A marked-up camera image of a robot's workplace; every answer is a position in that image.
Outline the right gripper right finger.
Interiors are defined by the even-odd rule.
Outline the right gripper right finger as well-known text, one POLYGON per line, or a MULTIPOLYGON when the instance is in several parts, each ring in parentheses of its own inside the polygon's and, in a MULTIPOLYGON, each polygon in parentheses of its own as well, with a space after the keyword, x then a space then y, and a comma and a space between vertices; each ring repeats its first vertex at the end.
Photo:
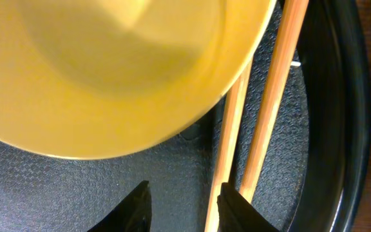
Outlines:
POLYGON ((233 186, 224 182, 217 198, 221 232, 278 232, 233 186))

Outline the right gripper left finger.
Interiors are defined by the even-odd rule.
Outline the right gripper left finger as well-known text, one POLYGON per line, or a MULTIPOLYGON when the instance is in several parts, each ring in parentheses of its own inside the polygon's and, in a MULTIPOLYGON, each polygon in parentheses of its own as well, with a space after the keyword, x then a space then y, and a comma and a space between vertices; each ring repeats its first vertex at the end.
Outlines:
POLYGON ((150 232, 152 203, 149 182, 143 180, 88 232, 150 232))

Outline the yellow plastic bowl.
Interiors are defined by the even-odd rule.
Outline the yellow plastic bowl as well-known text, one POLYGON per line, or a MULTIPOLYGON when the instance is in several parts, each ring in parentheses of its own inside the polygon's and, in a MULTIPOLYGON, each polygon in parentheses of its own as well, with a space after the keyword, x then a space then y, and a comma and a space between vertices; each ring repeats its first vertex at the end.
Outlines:
POLYGON ((64 159, 159 144, 227 93, 275 4, 0 0, 0 141, 64 159))

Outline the round black serving tray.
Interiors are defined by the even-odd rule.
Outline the round black serving tray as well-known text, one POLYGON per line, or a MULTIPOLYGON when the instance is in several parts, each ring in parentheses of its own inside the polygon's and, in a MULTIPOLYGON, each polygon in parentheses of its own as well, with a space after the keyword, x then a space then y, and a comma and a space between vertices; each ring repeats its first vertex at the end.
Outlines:
MULTIPOLYGON (((349 231, 370 149, 370 81, 355 1, 311 1, 253 205, 281 231, 349 231)), ((147 180, 152 231, 203 231, 224 103, 171 139, 105 160, 0 142, 0 231, 87 231, 147 180)))

